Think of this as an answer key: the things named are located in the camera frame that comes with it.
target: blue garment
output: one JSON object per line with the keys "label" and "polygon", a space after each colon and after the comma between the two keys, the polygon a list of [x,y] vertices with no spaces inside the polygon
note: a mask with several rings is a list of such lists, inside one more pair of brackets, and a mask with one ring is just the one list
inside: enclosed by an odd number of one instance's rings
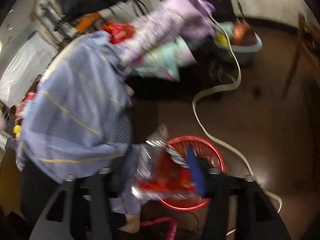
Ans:
{"label": "blue garment", "polygon": [[69,174],[91,176],[128,148],[116,129],[121,122],[131,130],[123,117],[124,75],[116,68],[121,51],[108,41],[105,31],[82,39],[38,89],[23,120],[22,153],[58,183]]}

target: white cable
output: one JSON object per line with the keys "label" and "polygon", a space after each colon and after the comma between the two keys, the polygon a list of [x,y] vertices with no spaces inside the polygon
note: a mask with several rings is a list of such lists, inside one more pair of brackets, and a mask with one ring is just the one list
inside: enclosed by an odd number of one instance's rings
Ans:
{"label": "white cable", "polygon": [[[201,92],[199,92],[198,94],[195,95],[195,97],[193,98],[192,100],[192,109],[193,109],[193,113],[195,114],[195,117],[198,121],[198,124],[200,125],[200,127],[202,128],[202,130],[204,131],[204,133],[212,140],[214,141],[215,143],[217,144],[220,144],[221,146],[229,149],[230,151],[234,152],[236,155],[238,155],[240,157],[240,159],[242,159],[242,161],[244,162],[244,164],[247,166],[247,169],[249,171],[249,174],[254,178],[254,180],[256,180],[254,174],[253,174],[253,171],[251,169],[251,166],[247,160],[246,157],[244,157],[244,155],[239,152],[236,148],[232,147],[231,145],[229,145],[228,143],[224,142],[224,141],[221,141],[219,140],[218,138],[215,138],[213,137],[210,133],[208,133],[206,131],[206,129],[204,128],[204,126],[201,124],[199,118],[198,118],[198,115],[197,115],[197,112],[196,112],[196,104],[198,103],[198,101],[208,95],[212,95],[214,93],[217,93],[217,92],[222,92],[222,91],[230,91],[230,90],[234,90],[234,89],[237,89],[238,86],[240,85],[241,83],[241,70],[240,70],[240,66],[239,66],[239,63],[236,59],[236,56],[235,54],[233,53],[232,51],[232,48],[231,48],[231,43],[230,43],[230,39],[229,39],[229,36],[226,32],[226,30],[215,20],[211,17],[211,20],[218,26],[220,27],[224,33],[225,33],[225,36],[227,38],[227,41],[228,41],[228,46],[229,46],[229,49],[230,49],[230,52],[233,56],[233,58],[235,59],[236,61],[236,65],[237,65],[237,70],[238,70],[238,77],[236,79],[235,82],[233,82],[232,84],[223,84],[223,85],[218,85],[218,86],[215,86],[215,87],[212,87],[212,88],[209,88],[209,89],[206,89],[206,90],[203,90]],[[268,195],[269,197],[271,198],[274,198],[276,201],[278,201],[279,203],[279,209],[278,209],[278,213],[280,212],[281,208],[282,208],[282,199],[276,195],[276,194],[273,194],[267,190],[264,190],[265,194]],[[229,231],[227,233],[227,236],[234,233],[236,231],[236,229],[233,229],[231,231]]]}

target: purple cloth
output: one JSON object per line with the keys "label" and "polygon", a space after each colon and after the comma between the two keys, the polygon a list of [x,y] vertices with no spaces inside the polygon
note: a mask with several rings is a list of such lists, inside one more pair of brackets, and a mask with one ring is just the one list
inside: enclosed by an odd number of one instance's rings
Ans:
{"label": "purple cloth", "polygon": [[135,35],[117,45],[122,65],[178,36],[200,39],[214,34],[212,11],[213,5],[205,0],[162,0],[152,13],[133,21]]}

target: basket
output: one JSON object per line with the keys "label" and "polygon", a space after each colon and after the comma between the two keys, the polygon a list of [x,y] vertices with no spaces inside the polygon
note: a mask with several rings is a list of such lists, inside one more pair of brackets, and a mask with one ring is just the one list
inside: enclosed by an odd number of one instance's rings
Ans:
{"label": "basket", "polygon": [[[192,145],[198,156],[206,158],[213,167],[219,168],[225,172],[225,166],[220,151],[205,139],[195,136],[181,136],[170,140],[168,143],[178,151],[181,147],[185,148],[188,145]],[[184,200],[160,199],[159,201],[166,207],[177,211],[191,211],[206,206],[210,202],[210,199],[198,197]]]}

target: wooden furniture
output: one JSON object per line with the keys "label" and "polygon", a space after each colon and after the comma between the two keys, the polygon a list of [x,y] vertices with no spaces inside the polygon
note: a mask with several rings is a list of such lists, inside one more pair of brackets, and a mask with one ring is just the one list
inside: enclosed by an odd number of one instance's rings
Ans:
{"label": "wooden furniture", "polygon": [[292,60],[292,66],[289,71],[288,77],[286,79],[283,97],[285,97],[290,88],[291,81],[297,71],[301,51],[304,49],[309,57],[313,61],[313,65],[311,67],[311,71],[320,87],[320,53],[316,53],[310,50],[314,43],[320,44],[320,31],[316,29],[316,27],[308,22],[306,22],[305,17],[299,14],[299,29],[298,29],[298,41],[296,51]]}

